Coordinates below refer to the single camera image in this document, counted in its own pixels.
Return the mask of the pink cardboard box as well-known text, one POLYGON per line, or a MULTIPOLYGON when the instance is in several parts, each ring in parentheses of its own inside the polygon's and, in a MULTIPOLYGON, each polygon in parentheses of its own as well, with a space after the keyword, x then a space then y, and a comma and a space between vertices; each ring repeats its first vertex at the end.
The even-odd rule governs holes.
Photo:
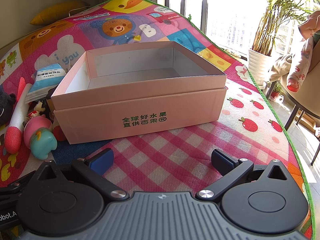
POLYGON ((204 124, 219 118, 226 75, 173 41, 86 51, 52 94, 71 144, 204 124))

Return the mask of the pink and teal pig toy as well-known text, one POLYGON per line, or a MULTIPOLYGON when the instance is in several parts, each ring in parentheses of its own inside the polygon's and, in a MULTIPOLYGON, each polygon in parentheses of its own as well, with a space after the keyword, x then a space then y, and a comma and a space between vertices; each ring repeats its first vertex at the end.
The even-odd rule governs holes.
POLYGON ((32 155, 39 160, 46 160, 48 154, 57 148, 57 140, 51 131, 49 119, 36 116, 30 119, 24 128, 24 143, 32 155))

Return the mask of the black plush toy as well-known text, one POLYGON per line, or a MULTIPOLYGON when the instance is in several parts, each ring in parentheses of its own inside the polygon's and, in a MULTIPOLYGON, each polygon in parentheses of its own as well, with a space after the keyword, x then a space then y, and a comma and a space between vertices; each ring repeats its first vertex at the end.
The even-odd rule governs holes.
POLYGON ((1 90, 0 94, 0 124, 6 124, 12 115, 13 107, 16 103, 16 95, 14 93, 7 94, 1 90))

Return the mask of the small cartoon boy figurine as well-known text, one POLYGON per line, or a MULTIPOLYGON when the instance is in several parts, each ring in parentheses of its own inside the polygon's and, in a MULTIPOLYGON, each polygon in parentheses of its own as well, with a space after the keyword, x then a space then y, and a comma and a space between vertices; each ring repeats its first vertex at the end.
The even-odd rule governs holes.
POLYGON ((47 108, 48 108, 48 105, 46 100, 41 99, 36 102, 35 106, 33 107, 33 110, 27 114, 25 119, 29 121, 34 117, 46 115, 47 108))

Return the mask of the potted palm plant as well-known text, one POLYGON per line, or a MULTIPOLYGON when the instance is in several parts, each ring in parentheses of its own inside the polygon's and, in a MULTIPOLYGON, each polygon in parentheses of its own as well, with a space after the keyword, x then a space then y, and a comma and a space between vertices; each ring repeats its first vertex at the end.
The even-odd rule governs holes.
POLYGON ((311 10, 305 5, 308 0, 267 0, 265 12, 260 19, 252 48, 248 55, 248 71, 258 87, 264 88, 267 72, 272 67, 272 50, 280 39, 280 26, 291 20, 303 22, 311 10))

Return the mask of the yellow pillow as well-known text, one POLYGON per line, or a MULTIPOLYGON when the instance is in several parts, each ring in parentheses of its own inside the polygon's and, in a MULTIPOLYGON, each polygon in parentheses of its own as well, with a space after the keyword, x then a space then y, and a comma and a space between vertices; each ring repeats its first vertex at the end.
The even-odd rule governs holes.
POLYGON ((30 21, 31 25, 49 25, 69 16, 77 14, 89 7, 89 4, 83 1, 67 1, 49 6, 39 12, 30 21))

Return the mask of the colourful cartoon play mat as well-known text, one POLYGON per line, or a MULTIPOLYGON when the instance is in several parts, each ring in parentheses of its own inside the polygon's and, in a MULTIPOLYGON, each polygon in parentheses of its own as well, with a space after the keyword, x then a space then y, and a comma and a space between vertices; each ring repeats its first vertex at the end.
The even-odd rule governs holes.
POLYGON ((215 122, 124 137, 70 144, 61 141, 50 155, 59 165, 111 148, 114 165, 105 177, 127 192, 195 193, 219 179, 210 155, 219 148, 258 165, 281 160, 312 203, 302 163, 292 140, 248 69, 219 48, 187 18, 150 0, 108 0, 77 16, 45 26, 15 42, 1 57, 1 90, 18 91, 20 79, 33 81, 37 67, 58 63, 71 68, 87 50, 115 47, 102 37, 97 20, 124 18, 133 23, 130 43, 175 41, 222 70, 226 98, 215 122))

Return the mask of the white foam rocket toy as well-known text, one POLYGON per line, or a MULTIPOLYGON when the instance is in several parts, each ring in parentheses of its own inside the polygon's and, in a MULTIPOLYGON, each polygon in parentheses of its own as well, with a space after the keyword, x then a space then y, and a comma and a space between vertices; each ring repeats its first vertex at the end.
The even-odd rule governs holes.
POLYGON ((26 83, 23 77, 20 78, 17 103, 4 136, 4 147, 10 154, 17 153, 22 142, 23 122, 29 109, 29 103, 25 102, 25 98, 31 87, 31 83, 26 83))

